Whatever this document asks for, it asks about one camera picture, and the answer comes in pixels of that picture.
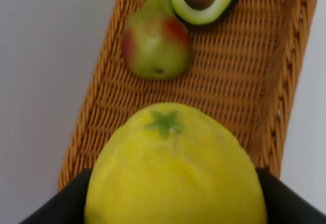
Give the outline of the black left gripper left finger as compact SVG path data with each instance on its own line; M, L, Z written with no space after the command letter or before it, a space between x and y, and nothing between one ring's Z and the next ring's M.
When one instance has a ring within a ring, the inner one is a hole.
M91 169L84 169L21 223L84 223L84 209Z

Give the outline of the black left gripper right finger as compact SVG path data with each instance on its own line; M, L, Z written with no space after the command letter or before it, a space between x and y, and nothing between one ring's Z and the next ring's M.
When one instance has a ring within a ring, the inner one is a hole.
M268 223L325 223L325 214L309 204L265 168L257 168Z

